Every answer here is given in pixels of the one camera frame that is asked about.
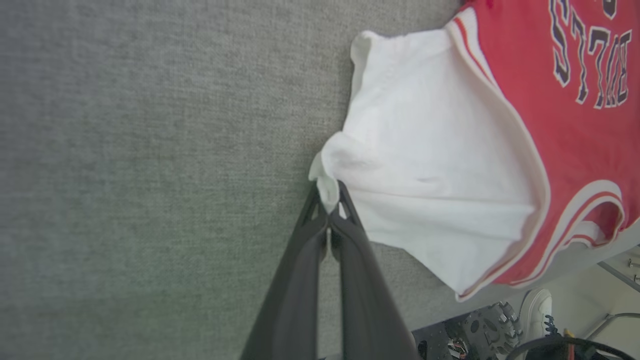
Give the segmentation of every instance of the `shoe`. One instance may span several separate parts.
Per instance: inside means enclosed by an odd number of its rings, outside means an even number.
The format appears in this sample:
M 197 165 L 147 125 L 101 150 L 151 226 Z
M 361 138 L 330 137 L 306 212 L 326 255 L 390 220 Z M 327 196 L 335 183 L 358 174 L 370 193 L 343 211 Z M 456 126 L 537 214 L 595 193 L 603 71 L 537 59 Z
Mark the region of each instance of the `shoe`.
M 534 289 L 527 294 L 520 308 L 522 343 L 558 335 L 551 305 L 551 293 L 547 289 Z

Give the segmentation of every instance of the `wire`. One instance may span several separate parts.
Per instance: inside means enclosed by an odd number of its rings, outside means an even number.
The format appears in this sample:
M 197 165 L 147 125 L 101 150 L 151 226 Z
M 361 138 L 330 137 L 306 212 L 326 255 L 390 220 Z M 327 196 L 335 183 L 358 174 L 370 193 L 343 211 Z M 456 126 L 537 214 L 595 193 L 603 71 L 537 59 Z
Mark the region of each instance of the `wire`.
M 523 345 L 520 345 L 519 347 L 516 347 L 516 349 L 514 349 L 514 351 L 512 351 L 507 356 L 506 360 L 515 360 L 518 355 L 536 347 L 546 347 L 549 345 L 561 345 L 561 344 L 574 344 L 582 347 L 594 347 L 598 350 L 607 352 L 608 354 L 617 356 L 622 360 L 635 360 L 633 357 L 630 357 L 626 353 L 601 343 L 596 343 L 594 341 L 576 339 L 576 338 L 564 338 L 561 336 L 553 336 L 553 337 L 547 337 L 542 339 L 536 339 L 528 343 L 525 343 Z

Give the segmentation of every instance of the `white floor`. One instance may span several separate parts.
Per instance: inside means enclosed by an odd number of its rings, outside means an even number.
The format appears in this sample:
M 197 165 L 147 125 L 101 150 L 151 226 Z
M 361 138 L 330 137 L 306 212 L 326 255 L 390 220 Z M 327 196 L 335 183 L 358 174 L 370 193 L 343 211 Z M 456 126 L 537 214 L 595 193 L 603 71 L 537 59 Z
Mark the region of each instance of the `white floor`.
M 640 248 L 607 262 L 631 277 L 633 274 L 640 275 L 640 269 L 627 267 L 630 258 L 640 263 Z M 558 278 L 544 287 L 551 292 L 553 316 L 560 333 L 567 328 L 576 337 L 585 338 L 602 323 L 607 314 L 640 313 L 640 293 L 599 266 Z M 517 296 L 508 301 L 514 308 L 519 308 L 523 297 Z M 639 334 L 639 319 L 620 319 L 594 340 L 640 358 Z

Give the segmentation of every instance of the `white fabric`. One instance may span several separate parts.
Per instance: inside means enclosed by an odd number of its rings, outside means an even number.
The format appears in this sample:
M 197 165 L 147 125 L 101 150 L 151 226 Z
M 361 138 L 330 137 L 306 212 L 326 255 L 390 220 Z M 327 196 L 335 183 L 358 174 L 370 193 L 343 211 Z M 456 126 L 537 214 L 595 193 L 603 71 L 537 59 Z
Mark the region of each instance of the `white fabric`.
M 371 241 L 405 249 L 462 294 L 504 262 L 536 209 L 511 113 L 446 30 L 366 31 L 351 58 L 347 119 L 309 178 L 328 211 L 343 181 Z

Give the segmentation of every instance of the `basketball jersey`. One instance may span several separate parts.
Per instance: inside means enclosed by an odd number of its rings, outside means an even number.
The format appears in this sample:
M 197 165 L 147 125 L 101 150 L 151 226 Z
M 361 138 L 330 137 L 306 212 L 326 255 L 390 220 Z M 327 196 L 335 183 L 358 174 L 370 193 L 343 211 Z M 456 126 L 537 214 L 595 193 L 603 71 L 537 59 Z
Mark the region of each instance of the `basketball jersey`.
M 638 11 L 477 0 L 443 30 L 360 34 L 343 130 L 310 171 L 325 207 L 344 181 L 369 238 L 461 300 L 610 243 L 639 216 Z

